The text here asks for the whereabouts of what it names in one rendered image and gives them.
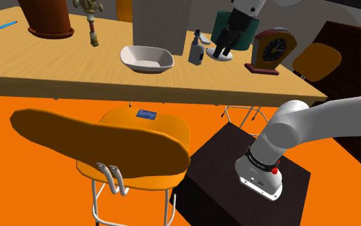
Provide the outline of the green cylinder container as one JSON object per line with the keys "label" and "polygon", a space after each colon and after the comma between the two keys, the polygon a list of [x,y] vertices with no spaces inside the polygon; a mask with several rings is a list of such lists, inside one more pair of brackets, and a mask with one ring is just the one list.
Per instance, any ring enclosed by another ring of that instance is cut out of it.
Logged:
{"label": "green cylinder container", "polygon": [[[212,30],[211,41],[216,43],[219,35],[221,34],[224,28],[228,28],[229,24],[227,23],[231,12],[218,11],[215,19],[214,28]],[[233,50],[237,51],[245,51],[248,50],[253,38],[255,36],[256,30],[260,24],[260,20],[253,18],[247,30],[241,35],[237,45],[233,48]]]}

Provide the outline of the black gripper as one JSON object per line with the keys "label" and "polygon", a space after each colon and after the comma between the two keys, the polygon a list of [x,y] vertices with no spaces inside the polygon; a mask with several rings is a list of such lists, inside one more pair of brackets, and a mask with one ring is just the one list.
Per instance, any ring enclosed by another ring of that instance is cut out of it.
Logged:
{"label": "black gripper", "polygon": [[237,45],[242,32],[245,32],[252,21],[252,16],[249,16],[240,10],[234,8],[227,21],[229,29],[223,29],[217,39],[217,46],[213,53],[214,58],[219,58],[223,51],[224,56],[228,56],[230,51]]}

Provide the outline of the brown mantel clock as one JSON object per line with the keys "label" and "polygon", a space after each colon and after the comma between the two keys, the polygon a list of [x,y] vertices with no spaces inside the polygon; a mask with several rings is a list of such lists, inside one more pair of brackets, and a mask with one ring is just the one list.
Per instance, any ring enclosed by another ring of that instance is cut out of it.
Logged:
{"label": "brown mantel clock", "polygon": [[296,39],[288,29],[273,27],[262,31],[255,35],[251,62],[244,66],[251,73],[277,76],[276,68],[296,46]]}

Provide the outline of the brown round pot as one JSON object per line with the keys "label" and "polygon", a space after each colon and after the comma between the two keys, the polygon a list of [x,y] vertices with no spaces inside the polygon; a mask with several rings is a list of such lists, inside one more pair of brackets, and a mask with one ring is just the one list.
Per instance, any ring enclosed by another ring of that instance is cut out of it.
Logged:
{"label": "brown round pot", "polygon": [[17,1],[32,35],[42,39],[66,39],[74,34],[66,0]]}

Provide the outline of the white bowl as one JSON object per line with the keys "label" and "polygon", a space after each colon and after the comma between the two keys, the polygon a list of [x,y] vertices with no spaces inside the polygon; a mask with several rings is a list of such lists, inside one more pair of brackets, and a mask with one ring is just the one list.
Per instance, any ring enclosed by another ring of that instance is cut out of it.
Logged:
{"label": "white bowl", "polygon": [[168,50],[150,46],[125,46],[121,49],[120,60],[138,73],[162,73],[174,66]]}

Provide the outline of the wooden table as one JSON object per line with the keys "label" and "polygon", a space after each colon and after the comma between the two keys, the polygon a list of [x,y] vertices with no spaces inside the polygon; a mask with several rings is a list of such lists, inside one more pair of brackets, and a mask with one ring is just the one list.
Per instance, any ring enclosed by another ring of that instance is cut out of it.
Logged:
{"label": "wooden table", "polygon": [[[278,107],[277,87],[248,75],[244,64],[250,51],[236,51],[229,62],[207,56],[201,65],[188,61],[194,38],[188,32],[184,52],[174,66],[162,73],[136,73],[120,60],[121,49],[132,44],[128,22],[96,19],[98,47],[89,41],[86,18],[70,17],[74,35],[68,39],[40,39],[28,31],[18,6],[0,10],[0,96],[64,98],[81,100],[147,101],[209,105]],[[307,86],[310,101],[326,96],[291,72],[299,85]]]}

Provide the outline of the grey upright box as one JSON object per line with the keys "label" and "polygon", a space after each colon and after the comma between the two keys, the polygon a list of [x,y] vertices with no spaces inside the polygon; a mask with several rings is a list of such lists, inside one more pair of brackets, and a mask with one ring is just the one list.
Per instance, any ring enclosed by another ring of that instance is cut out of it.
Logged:
{"label": "grey upright box", "polygon": [[132,0],[133,44],[183,54],[192,0]]}

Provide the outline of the orange chair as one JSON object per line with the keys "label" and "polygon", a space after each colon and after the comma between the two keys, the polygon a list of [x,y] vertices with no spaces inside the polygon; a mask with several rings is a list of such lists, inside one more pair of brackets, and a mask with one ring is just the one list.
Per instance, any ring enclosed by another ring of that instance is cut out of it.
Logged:
{"label": "orange chair", "polygon": [[164,226],[176,197],[169,190],[190,164],[190,129],[179,117],[133,107],[107,112],[98,123],[40,109],[16,110],[12,128],[27,140],[76,160],[77,170],[113,194],[129,189],[165,192]]}
{"label": "orange chair", "polygon": [[[300,75],[302,80],[317,82],[332,73],[341,63],[341,54],[334,48],[325,44],[313,43],[306,47],[292,62],[295,74]],[[265,79],[264,85],[272,85],[278,88],[274,92],[275,100],[281,104],[288,100],[310,101],[307,86],[302,88],[291,78],[291,71],[281,64],[276,68],[279,75],[255,74],[248,72],[248,75],[260,76]]]}
{"label": "orange chair", "polygon": [[132,22],[132,0],[117,0],[116,12],[118,21]]}

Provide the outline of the dark robot stand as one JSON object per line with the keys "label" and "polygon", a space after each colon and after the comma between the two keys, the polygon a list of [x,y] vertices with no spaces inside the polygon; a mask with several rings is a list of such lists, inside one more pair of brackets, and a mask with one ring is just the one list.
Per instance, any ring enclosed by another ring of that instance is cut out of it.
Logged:
{"label": "dark robot stand", "polygon": [[300,226],[310,172],[280,159],[283,191],[270,201],[242,185],[235,171],[254,137],[227,123],[190,158],[170,202],[190,226]]}

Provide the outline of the dark wooden cabinet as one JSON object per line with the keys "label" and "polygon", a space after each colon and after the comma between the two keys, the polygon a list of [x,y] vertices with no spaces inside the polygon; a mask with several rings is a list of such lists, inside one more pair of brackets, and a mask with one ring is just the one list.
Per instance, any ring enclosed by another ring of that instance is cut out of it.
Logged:
{"label": "dark wooden cabinet", "polygon": [[[311,85],[329,101],[361,96],[361,28],[327,21],[314,42],[336,49],[342,61],[327,77]],[[361,137],[340,137],[336,141],[361,163]]]}

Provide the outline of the brass and red figure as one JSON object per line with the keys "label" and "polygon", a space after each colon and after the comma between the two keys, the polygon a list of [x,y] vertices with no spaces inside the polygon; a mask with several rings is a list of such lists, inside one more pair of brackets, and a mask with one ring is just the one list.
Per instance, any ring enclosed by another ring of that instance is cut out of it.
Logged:
{"label": "brass and red figure", "polygon": [[102,12],[103,5],[98,3],[97,0],[72,0],[72,4],[75,8],[80,7],[85,12],[90,27],[90,44],[93,47],[97,47],[99,42],[94,27],[94,14],[96,10]]}

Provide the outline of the grey spray bottle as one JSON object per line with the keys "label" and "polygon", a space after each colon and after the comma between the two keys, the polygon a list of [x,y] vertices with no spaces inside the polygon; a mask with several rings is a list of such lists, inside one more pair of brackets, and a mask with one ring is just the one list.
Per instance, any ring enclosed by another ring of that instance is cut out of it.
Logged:
{"label": "grey spray bottle", "polygon": [[205,54],[204,45],[199,43],[200,30],[194,32],[194,40],[190,46],[189,62],[194,65],[201,65],[203,56]]}

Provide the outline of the white round plate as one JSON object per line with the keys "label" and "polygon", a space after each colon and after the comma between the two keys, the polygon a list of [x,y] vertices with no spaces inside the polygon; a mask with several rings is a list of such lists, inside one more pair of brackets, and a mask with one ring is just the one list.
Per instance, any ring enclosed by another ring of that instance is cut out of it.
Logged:
{"label": "white round plate", "polygon": [[206,49],[206,54],[214,60],[225,62],[225,61],[230,61],[233,58],[232,53],[228,53],[227,56],[223,55],[224,49],[221,51],[220,55],[217,58],[214,57],[214,52],[215,52],[215,48]]}

